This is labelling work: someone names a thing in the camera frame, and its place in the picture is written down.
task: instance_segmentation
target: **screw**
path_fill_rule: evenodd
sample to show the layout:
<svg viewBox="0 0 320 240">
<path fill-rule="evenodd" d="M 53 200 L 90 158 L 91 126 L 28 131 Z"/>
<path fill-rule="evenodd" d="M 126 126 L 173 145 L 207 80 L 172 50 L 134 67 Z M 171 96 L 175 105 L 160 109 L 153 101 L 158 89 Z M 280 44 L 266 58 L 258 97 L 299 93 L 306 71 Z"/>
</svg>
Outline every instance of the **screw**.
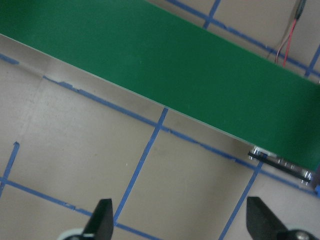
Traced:
<svg viewBox="0 0 320 240">
<path fill-rule="evenodd" d="M 296 239 L 298 240 L 309 240 L 309 235 L 304 231 L 297 231 L 295 233 Z"/>
</svg>

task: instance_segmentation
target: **floor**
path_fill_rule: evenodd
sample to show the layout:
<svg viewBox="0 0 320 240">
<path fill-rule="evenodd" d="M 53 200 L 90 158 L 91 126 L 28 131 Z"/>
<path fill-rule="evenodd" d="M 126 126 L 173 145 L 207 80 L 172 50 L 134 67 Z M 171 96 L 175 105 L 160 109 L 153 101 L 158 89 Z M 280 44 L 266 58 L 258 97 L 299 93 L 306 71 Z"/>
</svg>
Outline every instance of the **floor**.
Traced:
<svg viewBox="0 0 320 240">
<path fill-rule="evenodd" d="M 271 61 L 294 7 L 151 2 Z M 288 64 L 315 82 L 319 7 L 307 2 Z M 289 229 L 320 237 L 320 198 L 249 160 L 252 146 L 2 35 L 0 59 L 0 239 L 57 239 L 112 198 L 113 240 L 247 240 L 247 196 L 261 197 Z"/>
</svg>

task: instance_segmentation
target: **blue grid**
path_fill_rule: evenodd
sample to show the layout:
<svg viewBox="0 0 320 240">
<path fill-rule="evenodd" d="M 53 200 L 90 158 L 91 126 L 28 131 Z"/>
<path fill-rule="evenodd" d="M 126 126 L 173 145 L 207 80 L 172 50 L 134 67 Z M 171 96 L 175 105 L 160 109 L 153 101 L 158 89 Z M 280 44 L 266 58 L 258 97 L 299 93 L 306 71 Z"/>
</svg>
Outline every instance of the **blue grid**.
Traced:
<svg viewBox="0 0 320 240">
<path fill-rule="evenodd" d="M 207 29 L 209 24 L 214 24 L 214 25 L 216 25 L 216 26 L 218 26 L 218 27 L 230 32 L 230 33 L 233 33 L 233 34 L 237 35 L 240 38 L 243 38 L 243 39 L 247 40 L 248 42 L 250 42 L 250 43 L 252 43 L 252 44 L 254 44 L 254 45 L 258 46 L 258 47 L 261 47 L 262 49 L 264 49 L 265 51 L 267 51 L 269 53 L 272 53 L 272 54 L 276 54 L 277 53 L 277 51 L 275 49 L 264 45 L 263 43 L 261 43 L 261 42 L 255 40 L 255 39 L 253 39 L 253 38 L 251 38 L 251 37 L 239 32 L 239 31 L 237 31 L 235 29 L 233 29 L 232 27 L 225 26 L 222 22 L 219 22 L 218 20 L 214 19 L 214 14 L 218 9 L 218 6 L 219 6 L 219 3 L 221 2 L 221 0 L 216 0 L 214 2 L 213 6 L 212 6 L 212 8 L 211 8 L 211 10 L 209 12 L 209 15 L 201 13 L 201 12 L 195 10 L 194 8 L 192 8 L 190 6 L 187 6 L 186 4 L 181 3 L 181 2 L 179 2 L 177 0 L 166 0 L 166 1 L 176 5 L 177 7 L 182 8 L 183 10 L 185 10 L 185 11 L 187 11 L 187 12 L 189 12 L 189 13 L 197 16 L 197 17 L 200 17 L 200 18 L 204 19 L 205 20 L 205 23 L 203 25 L 204 29 Z M 290 62 L 290 63 L 296 65 L 297 67 L 300 67 L 301 69 L 305 70 L 305 76 L 306 77 L 309 77 L 311 74 L 315 75 L 317 77 L 320 77 L 320 73 L 317 72 L 316 70 L 314 70 L 314 66 L 315 66 L 319 56 L 320 56 L 320 46 L 316 50 L 316 52 L 314 54 L 314 57 L 313 57 L 313 59 L 312 59 L 312 61 L 311 61 L 309 66 L 305 66 L 304 64 L 302 64 L 302 63 L 298 62 L 297 60 L 292 59 L 290 57 L 288 58 L 288 62 Z M 8 62 L 10 64 L 13 64 L 13 65 L 18 65 L 19 64 L 18 61 L 14 60 L 14 59 L 12 59 L 12 58 L 10 58 L 8 56 L 5 56 L 5 55 L 3 55 L 1 53 L 0 53 L 0 59 L 4 60 L 4 61 L 6 61 L 6 62 Z M 209 145 L 207 145 L 205 143 L 199 142 L 199 141 L 197 141 L 197 140 L 191 138 L 190 136 L 187 136 L 187 135 L 185 135 L 185 134 L 183 134 L 181 132 L 178 132 L 178 131 L 175 131 L 173 129 L 170 129 L 168 127 L 163 126 L 163 122 L 164 122 L 166 114 L 168 112 L 167 108 L 163 109 L 162 114 L 161 114 L 158 122 L 154 122 L 154 121 L 152 121 L 150 119 L 147 119 L 147 118 L 145 118 L 145 117 L 143 117 L 143 116 L 141 116 L 141 115 L 139 115 L 139 114 L 137 114 L 135 112 L 132 112 L 132 111 L 127 110 L 127 109 L 125 109 L 123 107 L 120 107 L 120 106 L 118 106 L 118 105 L 116 105 L 114 103 L 111 103 L 111 102 L 106 101 L 106 100 L 104 100 L 104 99 L 102 99 L 100 97 L 97 97 L 97 96 L 95 96 L 95 95 L 93 95 L 93 94 L 91 94 L 91 93 L 89 93 L 87 91 L 84 91 L 82 89 L 76 89 L 76 88 L 74 88 L 72 85 L 70 85 L 68 83 L 57 82 L 57 81 L 54 81 L 52 79 L 49 79 L 46 76 L 43 76 L 43 79 L 46 79 L 46 80 L 48 80 L 50 82 L 58 84 L 61 87 L 67 88 L 67 89 L 69 89 L 71 91 L 74 91 L 74 92 L 76 92 L 78 94 L 81 94 L 84 97 L 87 97 L 87 98 L 89 98 L 89 99 L 91 99 L 93 101 L 96 101 L 96 102 L 98 102 L 100 104 L 105 105 L 106 107 L 109 107 L 109 108 L 112 108 L 114 110 L 117 110 L 117 111 L 119 111 L 119 112 L 121 112 L 121 113 L 123 113 L 123 114 L 125 114 L 127 116 L 130 116 L 130 117 L 132 117 L 134 119 L 137 119 L 139 121 L 142 121 L 142 122 L 154 127 L 154 131 L 153 131 L 153 133 L 152 133 L 152 135 L 151 135 L 151 137 L 150 137 L 150 139 L 149 139 L 149 141 L 148 141 L 148 143 L 147 143 L 147 145 L 146 145 L 146 147 L 145 147 L 145 149 L 143 151 L 143 154 L 142 154 L 142 156 L 141 156 L 141 158 L 140 158 L 140 160 L 139 160 L 139 162 L 137 164 L 137 167 L 136 167 L 136 169 L 135 169 L 135 171 L 134 171 L 134 173 L 132 175 L 132 178 L 131 178 L 131 180 L 130 180 L 130 182 L 128 184 L 128 187 L 127 187 L 127 189 L 126 189 L 126 191 L 125 191 L 125 193 L 124 193 L 124 195 L 122 197 L 122 200 L 121 200 L 121 202 L 120 202 L 120 204 L 119 204 L 119 206 L 118 206 L 118 208 L 117 208 L 117 210 L 115 211 L 115 214 L 114 214 L 114 225 L 116 227 L 122 229 L 122 230 L 131 232 L 133 234 L 139 235 L 141 237 L 144 237 L 144 238 L 150 239 L 150 240 L 159 240 L 160 239 L 160 238 L 157 238 L 157 237 L 152 236 L 150 234 L 147 234 L 145 232 L 142 232 L 142 231 L 139 231 L 137 229 L 131 228 L 129 226 L 123 225 L 121 223 L 118 223 L 118 218 L 119 218 L 119 216 L 120 216 L 120 214 L 121 214 L 121 212 L 123 210 L 123 207 L 126 204 L 126 201 L 127 201 L 128 197 L 129 197 L 129 195 L 131 193 L 131 190 L 133 189 L 134 184 L 135 184 L 135 182 L 136 182 L 136 180 L 137 180 L 137 178 L 139 176 L 139 173 L 142 170 L 142 167 L 143 167 L 144 162 L 145 162 L 145 160 L 146 160 L 146 158 L 148 156 L 148 153 L 149 153 L 150 149 L 152 148 L 152 146 L 153 146 L 153 144 L 154 144 L 154 142 L 155 142 L 155 140 L 157 138 L 157 135 L 158 135 L 158 133 L 160 131 L 167 132 L 167 133 L 172 134 L 172 135 L 174 135 L 174 136 L 176 136 L 178 138 L 183 139 L 184 141 L 188 141 L 190 143 L 199 145 L 202 148 L 204 148 L 204 149 L 206 149 L 206 150 L 208 150 L 210 152 L 213 152 L 213 153 L 215 153 L 217 155 L 220 155 L 220 156 L 226 158 L 227 160 L 233 161 L 235 163 L 238 163 L 238 164 L 240 164 L 242 166 L 245 166 L 245 167 L 253 170 L 252 177 L 250 178 L 246 188 L 244 189 L 244 191 L 243 191 L 238 203 L 234 207 L 234 210 L 233 210 L 229 220 L 227 221 L 227 223 L 226 223 L 226 225 L 225 225 L 225 227 L 224 227 L 224 229 L 223 229 L 223 231 L 222 231 L 222 233 L 221 233 L 221 235 L 219 237 L 219 240 L 223 240 L 224 239 L 226 233 L 228 232 L 228 229 L 230 228 L 234 218 L 237 215 L 238 210 L 240 209 L 240 207 L 242 206 L 244 200 L 246 199 L 247 194 L 250 191 L 252 185 L 254 184 L 255 179 L 256 179 L 258 174 L 263 174 L 263 175 L 265 175 L 267 177 L 270 177 L 270 178 L 272 178 L 274 180 L 282 182 L 282 183 L 288 185 L 289 187 L 298 189 L 298 190 L 300 190 L 300 191 L 302 191 L 304 193 L 307 193 L 309 195 L 312 195 L 312 196 L 315 196 L 315 197 L 317 196 L 311 190 L 300 188 L 299 185 L 294 183 L 294 182 L 291 182 L 289 180 L 286 180 L 286 179 L 284 179 L 282 177 L 279 177 L 279 176 L 277 176 L 275 174 L 272 174 L 270 172 L 267 172 L 267 171 L 261 169 L 262 168 L 262 163 L 259 163 L 257 166 L 255 166 L 255 165 L 250 164 L 250 163 L 248 163 L 246 161 L 243 161 L 243 160 L 241 160 L 241 159 L 239 159 L 237 157 L 234 157 L 234 156 L 232 156 L 232 155 L 230 155 L 230 154 L 228 154 L 226 152 L 223 152 L 223 151 L 221 151 L 219 149 L 216 149 L 216 148 L 214 148 L 212 146 L 209 146 Z M 17 142 L 14 143 L 14 147 L 13 147 L 10 159 L 8 161 L 8 164 L 6 166 L 6 169 L 4 171 L 4 175 L 3 175 L 3 177 L 0 177 L 0 182 L 1 182 L 0 183 L 0 196 L 1 196 L 2 192 L 3 192 L 3 189 L 5 188 L 5 185 L 10 185 L 10 186 L 15 187 L 17 189 L 20 189 L 20 190 L 22 190 L 24 192 L 27 192 L 29 194 L 32 194 L 32 195 L 37 196 L 39 198 L 42 198 L 44 200 L 50 201 L 52 203 L 58 204 L 60 206 L 63 206 L 65 208 L 68 208 L 68 209 L 73 210 L 75 212 L 84 214 L 86 216 L 91 216 L 92 213 L 90 211 L 87 211 L 87 210 L 81 209 L 81 208 L 77 208 L 75 205 L 72 205 L 70 203 L 64 202 L 62 200 L 56 199 L 56 198 L 51 197 L 49 195 L 43 194 L 41 192 L 38 192 L 36 190 L 33 190 L 31 188 L 28 188 L 26 186 L 23 186 L 21 184 L 18 184 L 16 182 L 8 180 L 11 168 L 12 168 L 12 166 L 14 164 L 15 157 L 18 154 L 18 151 L 19 151 L 19 146 L 20 146 L 19 143 L 17 143 Z"/>
</svg>

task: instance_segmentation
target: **black connector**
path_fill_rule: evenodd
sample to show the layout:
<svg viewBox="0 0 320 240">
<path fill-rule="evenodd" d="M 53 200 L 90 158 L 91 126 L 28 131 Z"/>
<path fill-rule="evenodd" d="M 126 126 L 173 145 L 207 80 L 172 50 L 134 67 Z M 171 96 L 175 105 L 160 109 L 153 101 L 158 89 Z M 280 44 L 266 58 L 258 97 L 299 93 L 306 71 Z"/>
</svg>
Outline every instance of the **black connector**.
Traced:
<svg viewBox="0 0 320 240">
<path fill-rule="evenodd" d="M 297 9 L 296 9 L 296 12 L 295 12 L 294 19 L 299 20 L 302 12 L 303 12 L 303 10 L 304 10 L 306 1 L 307 1 L 307 0 L 300 0 L 299 5 L 298 5 L 298 7 L 297 7 Z"/>
</svg>

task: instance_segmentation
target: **green surface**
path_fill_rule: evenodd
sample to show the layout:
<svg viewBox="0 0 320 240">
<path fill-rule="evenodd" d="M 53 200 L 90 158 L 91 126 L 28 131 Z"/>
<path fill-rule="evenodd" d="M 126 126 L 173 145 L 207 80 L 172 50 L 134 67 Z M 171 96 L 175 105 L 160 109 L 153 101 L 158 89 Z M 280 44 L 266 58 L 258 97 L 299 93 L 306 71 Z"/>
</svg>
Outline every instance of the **green surface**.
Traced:
<svg viewBox="0 0 320 240">
<path fill-rule="evenodd" d="M 319 163 L 320 86 L 147 2 L 3 0 L 0 33 L 293 163 Z"/>
</svg>

